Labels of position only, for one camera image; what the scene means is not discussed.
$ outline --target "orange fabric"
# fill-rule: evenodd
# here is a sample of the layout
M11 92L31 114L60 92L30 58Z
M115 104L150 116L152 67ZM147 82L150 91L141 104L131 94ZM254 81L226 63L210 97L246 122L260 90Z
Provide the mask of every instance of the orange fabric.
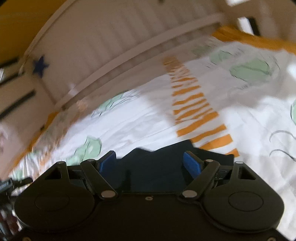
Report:
M236 148L233 149L232 151L226 153L225 155L229 155L229 154L233 154L234 157L238 157L239 156L239 152L238 152L238 150Z
M184 106L184 107L182 107L181 109L174 110L174 115L177 115L177 114L179 114L181 111L183 111L183 110L185 110L185 109L188 109L188 108L190 108L190 107L193 107L193 106L195 106L195 105L201 104L201 103L203 103L203 102L205 102L205 101L207 101L207 100L206 100L206 99L201 99L200 101L197 101L197 102L195 102L195 103L193 103L193 104L189 104L189 105L187 105L187 106Z
M206 110L204 112L201 112L200 114L197 114L197 115L193 116L192 118L190 118L190 120L196 120L196 119L202 117L203 115L207 114L208 112L210 112L212 110L213 110L213 108L210 108L210 109L208 109L208 110ZM178 121L175 122L175 124L177 125L177 124L182 123L184 121L186 121L186 120L178 120Z
M175 83L175 82L183 82L183 81L187 81L187 80L196 80L196 78L182 78L182 79L179 79L179 80L175 80L175 81L172 81L172 83Z
M180 100L180 101L177 101L177 102L173 103L173 105L185 104L190 100L197 99L197 98L200 98L200 97L203 97L203 96L204 96L203 93L198 93L196 95L191 95L185 100Z
M173 85L172 88L179 88L182 87L183 85Z
M215 119L218 116L219 116L218 112L216 112L216 111L211 112L211 113L205 115L201 120L197 120L197 121L193 122L191 125L183 128L183 129L177 130L177 135L178 135L178 137L186 135L186 134L194 131L195 129L197 129L201 125L211 121L212 119Z
M203 146L200 147L200 149L204 149L204 150L212 150L212 149L216 149L222 146L226 146L228 144L230 144L231 142L233 142L231 136L228 134L226 136L223 137L219 137L217 139L214 139L206 144L204 144Z
M188 116L191 116L193 114L195 114L196 112L199 112L201 109L207 107L207 106L210 106L209 103L205 103L203 106L199 107L199 108L196 108L196 109L193 109L193 110L189 110L187 112L185 112L184 114L180 115L178 118L176 118L177 121L180 121L182 120L183 118L186 118Z
M223 42L238 41L257 48L265 48L270 50L285 49L290 53L296 54L296 43L280 39L266 39L259 36L253 36L243 33L232 26L221 27L215 33L213 33L212 36Z
M176 68L174 68L174 77L172 78L172 80L187 77L189 74L190 71L185 66L177 66Z
M178 91L174 91L173 93L173 96L176 96L176 95L183 95L183 94L186 94L192 90L196 90L196 89L199 89L200 86L197 85L197 86L192 86L192 87L188 87L188 88L184 88L184 89L181 89L181 90L178 90Z
M202 138L208 137L210 135L214 135L214 134L216 134L218 132L221 132L221 131L224 131L224 130L226 130L226 126L223 124L223 125L217 127L216 129L213 129L211 131L206 131L206 132L204 132L204 133L202 133L202 134L200 134L200 135L198 135L198 136L196 136L196 137L194 137L194 138L192 138L190 140L192 141L192 143L195 143L195 142L200 141Z

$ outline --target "white bed sheet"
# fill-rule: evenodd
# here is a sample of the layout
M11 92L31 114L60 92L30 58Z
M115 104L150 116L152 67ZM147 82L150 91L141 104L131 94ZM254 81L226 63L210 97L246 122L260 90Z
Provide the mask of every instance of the white bed sheet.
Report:
M170 61L168 74L86 108L75 123L77 105L61 112L10 176L37 178L57 161L74 165L109 150L122 157L136 147L157 150L191 139L196 147L236 153L259 174L284 200L278 230L294 240L296 57L233 42L185 64Z

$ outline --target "black slot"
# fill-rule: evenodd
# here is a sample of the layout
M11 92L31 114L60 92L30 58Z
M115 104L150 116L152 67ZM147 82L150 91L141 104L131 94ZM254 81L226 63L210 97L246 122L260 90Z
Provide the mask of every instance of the black slot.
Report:
M69 179L85 179L83 172L68 168Z
M0 0L0 6L1 6L4 2L6 2L6 0ZM10 60L8 60L8 61L6 61L6 62L0 64L0 69L1 69L1 68L5 68L5 67L7 67L7 66L9 66L9 65L15 64L15 63L17 63L17 62L18 62L18 57L15 57L15 58L13 58L13 59L10 59Z
M54 169L51 174L49 174L45 180L52 180L52 179L61 179L62 175L61 175L61 171L60 168L57 167L56 169Z
M257 22L256 22L256 19L253 18L253 17L249 17L248 20L249 20L249 23L251 25L251 28L253 30L254 35L261 36L258 25L257 25Z
M13 75L5 78L3 81L0 82L0 87L3 86L3 85L5 85L5 84L7 84L8 82L14 80L18 76L19 76L18 73L15 73L15 74L13 74Z
M26 94L25 96L23 96L22 98L20 98L19 100L17 100L15 103L13 103L11 106L9 106L8 108L6 108L1 114L0 114L0 120L2 120L5 116L7 116L10 112L12 112L15 108L19 107L21 104L23 104L24 102L26 102L28 99L32 98L33 96L35 96L36 91L33 90L31 92L29 92L28 94Z
M256 180L244 167L239 168L239 179Z

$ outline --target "orange stripe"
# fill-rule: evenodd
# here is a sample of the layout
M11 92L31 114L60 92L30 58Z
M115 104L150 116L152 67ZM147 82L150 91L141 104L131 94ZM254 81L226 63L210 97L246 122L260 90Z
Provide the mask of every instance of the orange stripe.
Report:
M175 81L172 81L172 83L175 83L175 82L183 82L183 81L187 81L187 80L195 80L196 78L182 78L182 79L179 79L179 80L175 80Z
M196 137L193 137L190 140L191 140L192 143L195 143L195 142L200 141L202 138L205 138L205 137L214 135L214 134L216 134L218 132L221 132L221 131L224 131L224 130L226 130L226 126L223 124L223 125L217 127L216 129L213 129L211 131L204 132L204 133L202 133L202 134L200 134L200 135L198 135Z
M222 137L219 137L215 140L212 140L212 141L204 144L200 148L204 149L204 150L212 150L212 149L216 149L216 148L219 148L222 146L226 146L226 145L230 144L231 142L233 142L233 140L232 140L231 136L228 134L226 136L222 136Z
M236 148L233 149L232 151L226 153L225 155L229 155L229 154L233 154L234 157L238 157L239 156L239 152L238 152L238 150Z
M183 85L173 85L172 88L179 88L181 86L183 86Z
M207 101L207 100L206 100L206 99L202 99L202 100L200 100L200 101L198 101L198 102L195 102L195 103L193 103L193 104L190 104L190 105L184 106L184 107L182 107L181 109L174 110L174 115L177 115L177 114L179 114L181 111L183 111L183 110L185 110L185 109L188 109L188 108L190 108L190 107L192 107L192 106L195 106L195 105L201 104L201 103L203 103L203 102L205 102L205 101Z
M178 69L183 68L183 67L184 67L184 65L182 65L181 63L172 63L172 64L170 64L169 66L166 66L166 69L167 69L167 71L168 71L169 73L173 73L173 74L170 74L170 75L178 75L178 74L176 73L176 71L177 71Z
M164 63L164 65L167 68L170 68L171 66L176 66L176 65L180 65L180 62L177 59L171 59L170 61Z
M175 61L178 61L176 57L166 57L164 60L163 60L163 65L168 65L168 64L171 64Z
M177 130L177 135L178 137L186 135L192 131L194 131L195 129L197 129L198 127L200 127L201 125L209 122L210 120L218 117L219 114L215 111L215 112L211 112L207 115L205 115L201 120L197 120L194 123L192 123L191 125L181 129L181 130Z
M186 83L184 83L184 86L189 86L189 85L192 85L194 83L198 82L198 80L191 80L191 81L188 81Z
M178 91L174 91L173 92L173 96L176 96L176 95L183 95L183 94L186 94L192 90L196 90L196 89L199 89L200 86L197 85L197 86L192 86L192 87L188 87L188 88L185 88L185 89L181 89L181 90L178 90Z
M188 97L187 99L185 99L185 100L180 100L180 101L177 101L177 102L173 103L173 106L174 106L174 105L179 105L179 104L185 104L185 103L187 103L187 102L190 101L190 100L197 99L197 98L200 98L200 97L203 97L203 96L204 96L203 93L198 93L198 94L196 94L196 95L191 95L191 96L189 96L189 97Z
M201 106L201 107L199 107L197 109L189 110L189 111L185 112L184 114L180 115L178 118L176 118L176 120L179 121L179 120L181 120L183 118L191 116L191 115L195 114L196 112L199 112L201 109L203 109L203 108L205 108L205 107L207 107L209 105L210 105L209 103L206 103L206 104L204 104L203 106Z
M182 65L178 69L177 68L176 69L173 69L173 71L174 71L174 74L176 76L173 79L185 78L188 75L190 75L189 69L186 69L186 67L184 65Z
M202 112L202 113L200 113L200 114L198 114L198 115L195 115L194 117L190 118L189 120L196 120L196 119L198 119L199 117L203 116L204 114L206 114L206 113L208 113L209 111L212 111L212 110L213 110L213 109L210 108L210 109L208 109L208 110L206 110L206 111L204 111L204 112ZM182 123L182 122L184 122L184 121L188 121L188 120L179 120L179 121L176 121L175 124L177 125L177 124Z

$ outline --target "dark gap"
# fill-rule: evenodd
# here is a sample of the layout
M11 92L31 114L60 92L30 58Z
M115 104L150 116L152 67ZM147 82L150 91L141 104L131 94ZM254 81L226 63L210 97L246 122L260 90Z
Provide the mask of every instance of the dark gap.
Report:
M5 116L7 116L10 112L12 112L15 108L19 107L21 104L26 102L28 99L32 98L35 96L36 91L33 90L29 92L28 94L24 95L22 98L17 100L15 103L13 103L11 106L6 108L1 114L0 114L0 120L2 120Z
M81 180L81 179L70 179L70 183L72 185L77 186L77 187L81 187L81 188L86 189L85 184L84 184L83 180Z
M253 17L249 17L247 19L249 20L249 23L251 25L251 28L253 30L254 35L261 36L258 25L257 25L257 22L256 22L256 19L253 18Z
M13 74L13 75L11 75L11 76L5 78L3 81L0 82L0 87L1 87L2 85L5 85L5 84L8 83L8 82L14 80L14 79L15 79L16 77L18 77L18 76L19 76L19 74L18 74L18 73L15 73L15 74Z
M82 171L68 169L69 179L84 179Z
M239 179L246 179L246 180L256 180L256 178L254 178L252 176L251 173L249 173L247 171L247 169L245 169L244 167L240 167L239 168L239 176L238 176Z
M4 2L6 2L6 0L0 0L0 6L1 6ZM7 67L7 66L9 66L9 65L15 64L15 63L17 63L17 62L18 62L18 57L15 57L15 58L13 58L13 59L10 59L10 60L8 60L8 61L6 61L6 62L4 62L4 63L1 63L1 64L0 64L0 69L1 69L1 68L5 68L5 67Z
M92 193L92 195L94 195L95 192L94 192L94 190L91 188L91 185L89 184L89 182L88 182L86 179L83 179L82 181L83 181L83 184L84 184L84 186L86 187L86 189L89 190L89 191Z
M62 174L61 174L61 170L59 167L56 167L51 174L49 174L45 180L52 180L52 179L61 179L62 178Z
M229 182L229 180L230 180L231 173L232 173L232 169L230 169L230 170L227 170L227 169L226 170L220 170L219 175L218 175L219 180L217 181L216 186L227 184Z

